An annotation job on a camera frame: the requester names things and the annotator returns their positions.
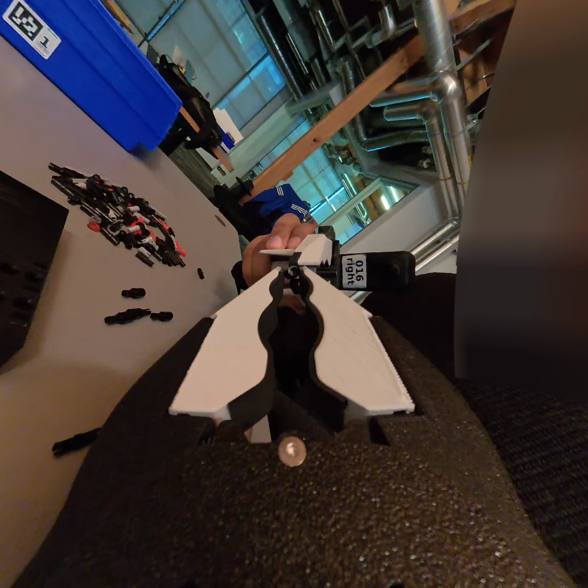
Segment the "blue storage bin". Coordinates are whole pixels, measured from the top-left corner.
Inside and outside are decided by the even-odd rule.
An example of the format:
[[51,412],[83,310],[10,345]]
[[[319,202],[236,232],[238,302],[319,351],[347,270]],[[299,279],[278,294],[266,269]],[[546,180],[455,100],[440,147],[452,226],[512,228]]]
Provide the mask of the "blue storage bin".
[[100,1],[1,1],[1,36],[128,152],[157,149],[179,114]]

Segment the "silver ventilation duct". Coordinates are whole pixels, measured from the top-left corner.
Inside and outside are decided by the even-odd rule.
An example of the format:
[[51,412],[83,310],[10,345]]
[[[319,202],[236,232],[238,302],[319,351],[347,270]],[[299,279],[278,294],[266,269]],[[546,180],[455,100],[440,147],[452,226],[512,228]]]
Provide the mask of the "silver ventilation duct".
[[463,212],[473,156],[465,94],[443,2],[412,4],[430,76],[409,82],[405,90],[381,95],[372,106],[383,107],[388,122],[424,123],[449,215],[457,219]]

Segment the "black office chair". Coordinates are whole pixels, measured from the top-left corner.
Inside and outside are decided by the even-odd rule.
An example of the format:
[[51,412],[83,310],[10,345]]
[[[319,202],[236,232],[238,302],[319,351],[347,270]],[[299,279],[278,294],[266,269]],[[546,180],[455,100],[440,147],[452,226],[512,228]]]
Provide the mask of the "black office chair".
[[240,200],[250,196],[254,188],[252,180],[237,178],[237,184],[232,188],[226,185],[215,185],[212,202],[221,214],[233,225],[240,236],[248,241],[258,236],[267,235],[272,230],[270,217],[261,213],[262,203]]

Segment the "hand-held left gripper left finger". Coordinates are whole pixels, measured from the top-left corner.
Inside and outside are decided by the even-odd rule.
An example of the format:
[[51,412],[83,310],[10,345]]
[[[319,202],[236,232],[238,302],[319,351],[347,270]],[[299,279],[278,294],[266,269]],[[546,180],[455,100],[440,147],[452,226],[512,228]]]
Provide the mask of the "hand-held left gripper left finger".
[[255,425],[271,411],[277,386],[270,338],[283,286],[283,270],[273,269],[214,315],[171,415]]

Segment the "person's right forearm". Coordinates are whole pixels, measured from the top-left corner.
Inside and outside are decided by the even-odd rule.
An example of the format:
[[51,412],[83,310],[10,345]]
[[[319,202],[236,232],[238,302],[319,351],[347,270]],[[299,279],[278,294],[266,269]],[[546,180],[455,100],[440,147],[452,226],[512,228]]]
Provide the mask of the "person's right forearm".
[[450,381],[454,368],[455,273],[426,273],[405,289],[371,293],[365,310],[385,319]]

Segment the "wooden ceiling beam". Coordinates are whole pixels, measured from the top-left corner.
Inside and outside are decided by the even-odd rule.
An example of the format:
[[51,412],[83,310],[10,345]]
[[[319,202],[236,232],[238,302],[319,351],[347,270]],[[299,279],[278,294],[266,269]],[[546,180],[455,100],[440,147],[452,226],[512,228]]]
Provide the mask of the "wooden ceiling beam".
[[240,198],[239,205],[243,206],[261,192],[289,179],[295,168],[367,107],[378,94],[390,88],[423,55],[424,40],[422,35],[418,34],[398,49],[383,65],[349,95],[345,96],[323,119],[255,178],[253,188]]

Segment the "blue striped jacket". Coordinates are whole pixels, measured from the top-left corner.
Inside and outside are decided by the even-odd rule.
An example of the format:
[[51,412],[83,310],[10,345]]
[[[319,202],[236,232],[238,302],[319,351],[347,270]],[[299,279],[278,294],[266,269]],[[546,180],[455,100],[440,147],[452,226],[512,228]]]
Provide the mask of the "blue striped jacket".
[[288,183],[264,190],[242,205],[244,212],[260,217],[271,228],[284,215],[292,214],[301,223],[315,224],[311,206],[301,200]]

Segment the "black backpack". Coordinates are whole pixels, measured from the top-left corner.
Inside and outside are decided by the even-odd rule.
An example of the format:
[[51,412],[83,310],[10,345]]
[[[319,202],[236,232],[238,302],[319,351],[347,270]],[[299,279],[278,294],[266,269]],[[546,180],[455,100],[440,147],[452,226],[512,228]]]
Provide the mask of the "black backpack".
[[214,156],[213,151],[220,147],[223,136],[209,102],[188,82],[179,66],[170,61],[166,55],[160,56],[157,70],[199,128],[195,131],[185,117],[179,114],[166,138],[159,145],[159,149],[169,156],[185,143],[188,150],[201,148]]

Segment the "person's right hand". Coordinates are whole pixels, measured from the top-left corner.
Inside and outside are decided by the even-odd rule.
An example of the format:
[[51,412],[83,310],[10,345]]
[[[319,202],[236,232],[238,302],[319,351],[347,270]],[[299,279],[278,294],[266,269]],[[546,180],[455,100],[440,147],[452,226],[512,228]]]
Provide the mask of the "person's right hand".
[[318,226],[314,220],[301,222],[295,214],[287,213],[278,218],[268,235],[253,239],[242,257],[242,274],[247,287],[271,271],[271,258],[262,251],[296,249],[307,236],[316,233]]

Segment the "pile of small plastic pins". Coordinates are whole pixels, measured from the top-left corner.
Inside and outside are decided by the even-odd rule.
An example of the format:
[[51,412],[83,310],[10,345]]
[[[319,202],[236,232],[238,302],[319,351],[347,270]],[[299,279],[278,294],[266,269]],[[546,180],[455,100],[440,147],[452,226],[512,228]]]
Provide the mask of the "pile of small plastic pins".
[[97,174],[84,175],[54,163],[48,169],[52,185],[66,196],[70,206],[88,217],[88,229],[100,233],[113,246],[123,246],[134,256],[137,251],[148,252],[154,265],[186,267],[187,253],[167,217],[149,201]]

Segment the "black perforated plastic block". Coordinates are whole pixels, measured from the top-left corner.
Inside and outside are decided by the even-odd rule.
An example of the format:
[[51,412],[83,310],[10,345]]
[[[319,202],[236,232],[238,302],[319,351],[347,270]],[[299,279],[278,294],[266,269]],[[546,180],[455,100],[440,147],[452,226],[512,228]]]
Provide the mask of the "black perforated plastic block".
[[1,367],[25,345],[68,210],[1,172]]

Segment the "long black joined pin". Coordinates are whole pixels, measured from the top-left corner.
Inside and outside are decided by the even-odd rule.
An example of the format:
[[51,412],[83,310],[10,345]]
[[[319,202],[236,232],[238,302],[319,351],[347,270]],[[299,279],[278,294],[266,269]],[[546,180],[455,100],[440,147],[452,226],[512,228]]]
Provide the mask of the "long black joined pin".
[[104,322],[108,326],[125,325],[150,315],[150,309],[132,308],[115,315],[107,316],[104,318]]

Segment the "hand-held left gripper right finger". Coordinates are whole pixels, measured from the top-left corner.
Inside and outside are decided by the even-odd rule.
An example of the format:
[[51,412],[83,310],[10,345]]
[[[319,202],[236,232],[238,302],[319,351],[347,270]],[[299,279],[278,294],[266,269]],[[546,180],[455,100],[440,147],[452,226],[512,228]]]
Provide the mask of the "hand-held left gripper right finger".
[[410,415],[416,410],[401,376],[390,359],[372,315],[308,268],[302,268],[305,303],[318,323],[318,338],[310,359],[315,386],[327,401],[320,415],[335,431],[351,421]]

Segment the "wooden background desk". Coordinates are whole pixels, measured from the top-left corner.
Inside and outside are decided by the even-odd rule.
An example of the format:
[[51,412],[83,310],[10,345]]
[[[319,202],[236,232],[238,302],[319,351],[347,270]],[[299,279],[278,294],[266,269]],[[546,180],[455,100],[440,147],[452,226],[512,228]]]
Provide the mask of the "wooden background desk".
[[[201,142],[204,141],[204,139],[205,139],[204,131],[201,130],[200,126],[196,123],[196,121],[193,119],[193,117],[191,117],[191,115],[187,112],[187,110],[184,107],[180,108],[179,114],[187,122],[187,124],[192,128],[192,130],[198,135],[199,140]],[[224,154],[224,152],[221,151],[220,147],[209,145],[208,148],[209,148],[210,152],[214,155],[214,157],[217,158],[217,160],[220,161],[221,164],[224,165],[225,168],[229,172],[234,171],[234,168],[233,168],[228,156],[226,156],[226,154]]]

